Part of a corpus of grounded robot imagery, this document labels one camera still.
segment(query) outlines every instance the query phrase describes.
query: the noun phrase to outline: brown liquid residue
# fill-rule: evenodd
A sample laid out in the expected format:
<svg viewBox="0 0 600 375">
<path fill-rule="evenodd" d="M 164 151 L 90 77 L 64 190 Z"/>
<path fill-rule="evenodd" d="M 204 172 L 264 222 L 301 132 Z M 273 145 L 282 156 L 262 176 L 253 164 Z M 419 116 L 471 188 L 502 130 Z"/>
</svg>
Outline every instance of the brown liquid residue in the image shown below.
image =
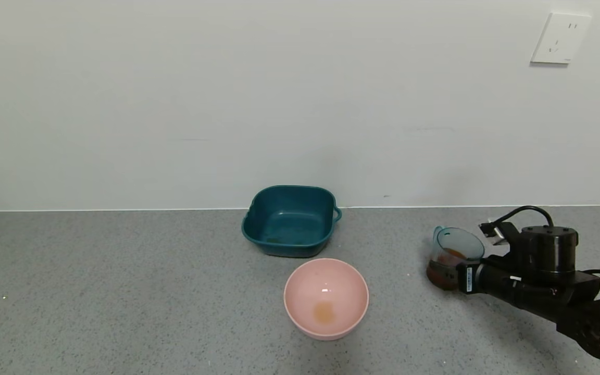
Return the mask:
<svg viewBox="0 0 600 375">
<path fill-rule="evenodd" d="M 455 251 L 453 249 L 443 249 L 444 252 L 451 254 L 452 256 L 448 256 L 447 254 L 439 254 L 436 261 L 441 264 L 445 264 L 446 266 L 457 266 L 462 259 L 467 259 L 462 253 Z M 458 287 L 457 280 L 447 279 L 444 275 L 435 271 L 427 265 L 426 275 L 429 281 L 431 281 L 434 285 L 438 286 L 443 290 L 455 290 Z"/>
<path fill-rule="evenodd" d="M 335 321 L 333 303 L 321 301 L 314 306 L 314 319 L 321 324 L 329 324 Z"/>
</svg>

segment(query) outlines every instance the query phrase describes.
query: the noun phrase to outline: wall socket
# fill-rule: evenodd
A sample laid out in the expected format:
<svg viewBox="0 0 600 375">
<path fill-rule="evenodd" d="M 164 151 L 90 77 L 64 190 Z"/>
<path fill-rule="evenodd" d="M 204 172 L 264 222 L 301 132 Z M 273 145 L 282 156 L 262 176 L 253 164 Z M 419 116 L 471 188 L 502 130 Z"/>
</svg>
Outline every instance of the wall socket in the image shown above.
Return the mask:
<svg viewBox="0 0 600 375">
<path fill-rule="evenodd" d="M 531 62 L 569 64 L 583 42 L 590 23 L 590 15 L 553 12 L 545 23 Z"/>
</svg>

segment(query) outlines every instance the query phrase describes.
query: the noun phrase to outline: speckled gray surface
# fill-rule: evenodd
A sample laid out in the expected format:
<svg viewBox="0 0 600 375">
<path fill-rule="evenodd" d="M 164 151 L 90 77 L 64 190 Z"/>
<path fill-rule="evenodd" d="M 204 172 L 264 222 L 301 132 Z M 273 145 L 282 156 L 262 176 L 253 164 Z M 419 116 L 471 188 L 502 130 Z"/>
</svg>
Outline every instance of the speckled gray surface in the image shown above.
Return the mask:
<svg viewBox="0 0 600 375">
<path fill-rule="evenodd" d="M 600 207 L 550 210 L 600 268 Z M 346 209 L 319 256 L 358 268 L 371 301 L 335 342 L 293 327 L 283 287 L 306 260 L 260 253 L 243 211 L 0 213 L 0 373 L 600 373 L 552 323 L 424 277 L 436 224 L 507 211 Z"/>
</svg>

